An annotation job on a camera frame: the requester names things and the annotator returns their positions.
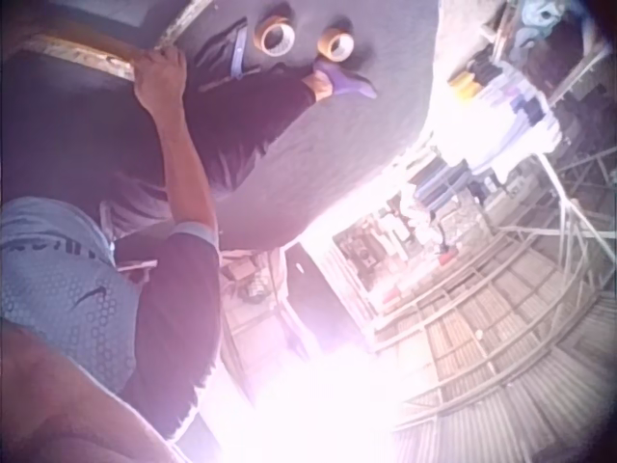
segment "tape roll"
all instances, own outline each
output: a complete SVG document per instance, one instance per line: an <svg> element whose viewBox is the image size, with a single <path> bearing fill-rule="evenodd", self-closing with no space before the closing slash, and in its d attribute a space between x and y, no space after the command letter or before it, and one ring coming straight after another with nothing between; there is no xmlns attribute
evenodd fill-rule
<svg viewBox="0 0 617 463"><path fill-rule="evenodd" d="M338 29L328 29L317 43L319 53L330 61L345 61L354 51L354 38Z"/></svg>
<svg viewBox="0 0 617 463"><path fill-rule="evenodd" d="M296 33L289 21L282 16L272 16L255 29L255 46L269 56L282 56L296 40Z"/></svg>

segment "person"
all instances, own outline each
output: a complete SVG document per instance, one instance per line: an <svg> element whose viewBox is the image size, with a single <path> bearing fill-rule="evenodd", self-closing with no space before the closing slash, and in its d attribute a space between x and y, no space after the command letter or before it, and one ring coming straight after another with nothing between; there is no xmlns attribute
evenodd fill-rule
<svg viewBox="0 0 617 463"><path fill-rule="evenodd" d="M247 179L269 146L312 105L348 94L377 97L366 79L318 59L308 71L274 67L186 98L189 130L217 201ZM170 217L158 156L147 154L125 153L126 167L113 176L103 200L103 227L116 239ZM261 243L259 251L284 244Z"/></svg>
<svg viewBox="0 0 617 463"><path fill-rule="evenodd" d="M11 322L0 329L0 460L187 461L71 360Z"/></svg>
<svg viewBox="0 0 617 463"><path fill-rule="evenodd" d="M3 37L14 38L3 41L11 46L4 59L42 30L38 17L30 15L28 27L15 34L14 27L3 29ZM375 92L363 79L317 61L303 76L265 72L212 91L212 106L228 115L208 118L208 126L199 108L183 100L187 63L177 48L145 52L133 66L134 93L156 129L154 153L160 153L160 160L140 162L145 170L137 176L126 169L90 185L93 177L72 175L74 159L63 151L48 170L45 156L29 153L39 162L22 170L15 167L22 152L3 147L2 316L57 348L173 440L197 412L219 355L215 198L237 188L268 144L316 101ZM272 94L259 91L266 87L278 89L282 104L259 118L257 108ZM229 92L245 95L247 104L229 110ZM231 117L236 124L221 125ZM3 142L11 136L3 130ZM107 183L110 189L91 194ZM168 218L175 226L158 249L157 267L144 285L131 283L116 268L114 240Z"/></svg>
<svg viewBox="0 0 617 463"><path fill-rule="evenodd" d="M184 117L184 56L173 47L145 53L135 72L135 95L157 127L176 223L157 268L136 286L116 270L110 242L79 208L14 199L2 208L2 315L171 439L195 413L218 355L217 220Z"/></svg>

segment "clothes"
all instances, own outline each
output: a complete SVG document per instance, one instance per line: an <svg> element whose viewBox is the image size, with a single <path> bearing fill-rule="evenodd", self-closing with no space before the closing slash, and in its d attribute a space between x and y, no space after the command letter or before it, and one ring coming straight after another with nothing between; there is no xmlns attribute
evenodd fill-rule
<svg viewBox="0 0 617 463"><path fill-rule="evenodd" d="M314 104L315 96L301 75L278 68L211 92L187 93L187 124L217 200L238 188L269 145ZM106 166L93 168L98 161L88 158L94 155L87 144L83 152L67 156L58 156L64 154L60 145L25 153L21 146L9 145L8 162L3 159L3 200L38 196L64 201L77 205L99 225L100 204L105 202L109 234L115 238L170 219L162 152L146 117L144 133L110 134L125 146L121 160L109 159L109 164L120 165L120 174L106 171ZM135 145L142 143L150 152Z"/></svg>
<svg viewBox="0 0 617 463"><path fill-rule="evenodd" d="M186 98L191 137L217 200L235 191L269 145L314 103L314 93L298 75L277 70ZM112 179L107 204L115 238L171 218L163 178L157 152L140 156L130 175Z"/></svg>
<svg viewBox="0 0 617 463"><path fill-rule="evenodd" d="M496 63L501 74L471 102L444 98L435 139L443 160L466 160L475 176L493 169L500 183L534 152L552 152L561 140L559 121L547 99L518 70Z"/></svg>
<svg viewBox="0 0 617 463"><path fill-rule="evenodd" d="M217 245L204 225L178 224L138 287L115 269L109 242L85 213L17 199L2 209L2 316L56 347L170 438L194 413L218 356Z"/></svg>

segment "man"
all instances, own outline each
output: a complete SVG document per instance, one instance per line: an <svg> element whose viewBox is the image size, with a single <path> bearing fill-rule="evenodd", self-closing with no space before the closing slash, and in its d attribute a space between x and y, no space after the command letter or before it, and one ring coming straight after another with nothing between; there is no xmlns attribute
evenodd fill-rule
<svg viewBox="0 0 617 463"><path fill-rule="evenodd" d="M28 24L14 41L4 41L12 51L19 40L41 30L36 17ZM13 134L3 130L2 316L57 348L133 406L163 437L173 439L190 423L218 357L213 190L225 194L235 189L268 143L316 101L346 93L374 96L374 91L325 62L303 76L251 76L234 88L247 95L256 91L245 106L253 129L245 125L238 131L235 125L226 131L198 124L194 117L190 132L182 98L182 53L173 47L151 51L134 68L135 95L158 134L153 154L161 156L145 158L140 176L131 177L129 169L109 182L111 189L92 194L107 180L100 180L98 172L82 176L72 170L76 158L62 145L56 147L56 140L48 143L50 165L48 153L4 143ZM274 117L259 118L257 111L263 111L274 89L284 104ZM229 88L221 89L218 98L224 99L226 92ZM199 151L192 134L199 136ZM88 151L85 146L79 154L86 157ZM148 175L150 164L154 178ZM157 178L159 165L163 178ZM98 179L89 183L92 178ZM113 240L170 217L175 229L158 250L157 268L147 284L133 285L115 268Z"/></svg>
<svg viewBox="0 0 617 463"><path fill-rule="evenodd" d="M126 400L164 437L195 412L220 340L217 220L184 118L186 61L173 47L135 64L157 127L176 226L139 288L77 207L23 197L2 210L3 317L30 328Z"/></svg>

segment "foot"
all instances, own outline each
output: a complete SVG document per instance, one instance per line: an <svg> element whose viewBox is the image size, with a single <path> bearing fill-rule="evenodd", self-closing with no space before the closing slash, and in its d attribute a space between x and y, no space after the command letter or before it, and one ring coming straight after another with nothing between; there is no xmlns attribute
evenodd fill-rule
<svg viewBox="0 0 617 463"><path fill-rule="evenodd" d="M376 98L377 92L368 80L340 66L325 60L317 60L313 65L315 73L322 72L332 84L333 95L360 94Z"/></svg>

